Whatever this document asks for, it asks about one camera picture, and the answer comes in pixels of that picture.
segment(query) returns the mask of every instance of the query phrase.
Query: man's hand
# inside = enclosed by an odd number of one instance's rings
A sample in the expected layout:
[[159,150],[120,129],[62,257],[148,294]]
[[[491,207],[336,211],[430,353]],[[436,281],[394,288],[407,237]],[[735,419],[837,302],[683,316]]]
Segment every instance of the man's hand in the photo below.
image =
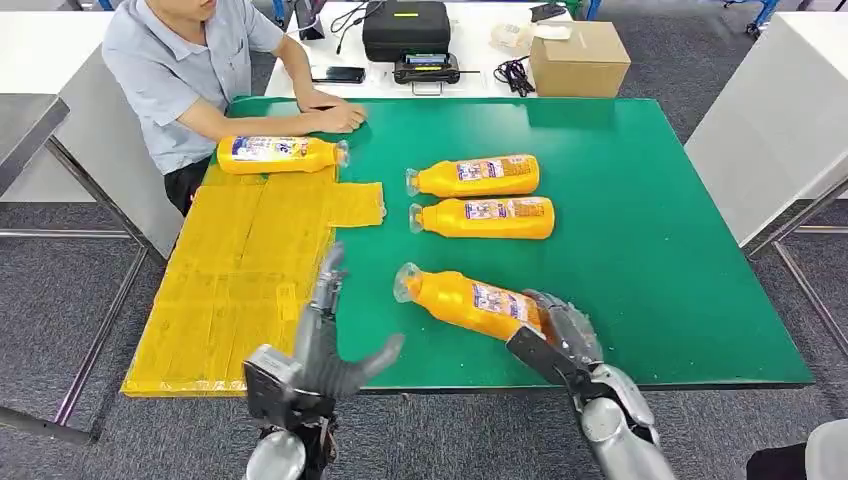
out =
[[309,86],[305,92],[295,92],[295,97],[297,97],[297,106],[300,107],[300,111],[304,113],[308,112],[317,112],[318,110],[325,110],[329,107],[338,107],[340,105],[347,105],[348,103],[343,99],[330,95],[329,93],[324,93],[320,90],[316,90]]
[[365,121],[365,108],[344,102],[329,110],[310,113],[316,116],[318,131],[326,133],[351,133]]

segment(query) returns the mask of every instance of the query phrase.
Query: metal frame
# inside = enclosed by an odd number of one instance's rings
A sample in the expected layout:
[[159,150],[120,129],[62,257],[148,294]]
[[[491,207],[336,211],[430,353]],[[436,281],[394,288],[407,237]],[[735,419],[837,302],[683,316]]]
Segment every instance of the metal frame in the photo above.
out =
[[842,329],[839,328],[839,324],[837,324],[836,321],[833,319],[833,315],[831,315],[830,310],[828,310],[821,297],[819,297],[815,288],[813,288],[812,284],[810,284],[810,282],[807,280],[806,275],[804,275],[804,272],[801,270],[801,267],[798,266],[798,263],[795,261],[795,258],[792,257],[792,254],[782,243],[782,240],[791,233],[825,235],[848,234],[848,226],[806,225],[807,221],[809,221],[813,216],[822,211],[825,207],[833,203],[834,200],[839,198],[846,191],[848,191],[848,175],[846,175],[840,181],[825,190],[821,195],[819,195],[803,210],[798,212],[798,214],[792,217],[789,221],[778,227],[778,229],[775,230],[771,235],[769,235],[762,243],[760,243],[753,250],[751,250],[751,253],[748,254],[748,258],[753,258],[758,252],[762,251],[767,246],[774,245],[774,248],[777,251],[777,254],[780,256],[780,259],[783,261],[784,265],[786,265],[786,268],[789,269],[789,272],[792,274],[792,278],[794,278],[798,286],[801,287],[801,290],[804,292],[804,295],[807,297],[807,300],[810,301],[816,313],[821,318],[822,323],[824,323],[825,328],[827,328],[834,341],[836,341],[837,345],[839,346],[839,349],[842,351],[845,357],[848,358],[848,338],[846,338],[845,333],[842,332]]
[[[98,183],[85,171],[71,152],[62,145],[62,142],[52,133],[44,142],[44,146],[65,167],[65,169],[79,182],[80,185],[102,206],[112,214],[121,225],[122,230],[27,230],[27,229],[0,229],[2,238],[96,238],[96,239],[126,239],[132,238],[138,245],[129,270],[124,275],[118,292],[109,305],[109,310],[100,323],[97,334],[92,341],[88,352],[83,357],[76,375],[65,397],[59,404],[59,409],[53,420],[44,420],[32,415],[18,412],[10,408],[0,406],[0,424],[15,427],[31,433],[46,435],[51,438],[65,440],[72,443],[88,445],[97,441],[96,435],[91,431],[83,431],[68,426],[68,420],[74,411],[80,394],[85,388],[89,376],[97,362],[97,358],[103,349],[106,339],[112,330],[112,325],[123,307],[133,282],[138,276],[144,259],[149,254],[160,264],[165,264],[165,258],[159,253],[152,243],[141,233],[138,227],[130,220],[120,207],[109,197],[109,195],[98,185]],[[16,165],[22,169],[26,162],[18,158]]]

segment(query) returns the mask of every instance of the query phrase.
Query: green table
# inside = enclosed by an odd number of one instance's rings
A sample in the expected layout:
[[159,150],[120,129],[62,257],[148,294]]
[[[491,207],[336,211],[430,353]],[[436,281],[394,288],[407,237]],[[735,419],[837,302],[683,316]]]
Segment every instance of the green table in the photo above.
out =
[[[347,359],[406,335],[397,364],[373,388],[543,386],[502,342],[398,304],[404,262],[456,270],[520,291],[535,288],[587,312],[606,361],[654,388],[810,383],[781,319],[653,100],[367,99],[341,181],[383,182],[382,226],[338,229],[345,279],[339,349]],[[289,115],[290,100],[236,101],[231,116]],[[338,136],[324,136],[338,140]],[[409,232],[404,171],[440,160],[527,152],[536,194],[551,198],[545,241],[447,239]]]

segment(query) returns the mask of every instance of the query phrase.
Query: yellow foam pad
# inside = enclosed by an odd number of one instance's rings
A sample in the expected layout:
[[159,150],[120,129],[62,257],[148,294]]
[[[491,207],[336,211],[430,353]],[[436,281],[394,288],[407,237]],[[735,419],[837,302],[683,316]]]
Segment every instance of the yellow foam pad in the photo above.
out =
[[382,183],[339,183],[330,190],[327,201],[331,227],[380,225],[386,214]]
[[332,227],[382,223],[379,183],[339,184],[334,169],[260,181],[215,167],[171,254],[126,395],[242,395],[242,362],[259,345],[292,353]]

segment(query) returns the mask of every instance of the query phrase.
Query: robotic arm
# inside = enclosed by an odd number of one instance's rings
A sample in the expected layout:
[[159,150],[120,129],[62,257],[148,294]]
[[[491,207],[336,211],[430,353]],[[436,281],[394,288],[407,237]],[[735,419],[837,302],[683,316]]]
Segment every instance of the robotic arm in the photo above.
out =
[[583,434],[607,478],[674,480],[645,397],[626,373],[603,362],[586,315],[552,295],[524,293],[539,306],[543,331],[524,326],[507,348],[549,382],[568,388]]
[[246,480],[320,479],[335,459],[336,400],[354,395],[397,360],[403,335],[375,354],[346,362],[336,345],[336,308],[345,272],[340,243],[321,264],[312,299],[301,313],[294,355],[262,345],[244,362],[247,407],[260,422],[260,443]]
[[[263,345],[244,363],[248,410],[262,426],[246,480],[320,479],[335,458],[336,400],[355,394],[400,354],[403,335],[392,335],[359,362],[339,357],[335,319],[342,257],[336,244],[322,263],[300,317],[293,357]],[[626,373],[603,362],[589,319],[549,294],[524,293],[539,306],[542,331],[524,326],[507,348],[549,382],[567,387],[607,478],[674,480],[645,398]]]

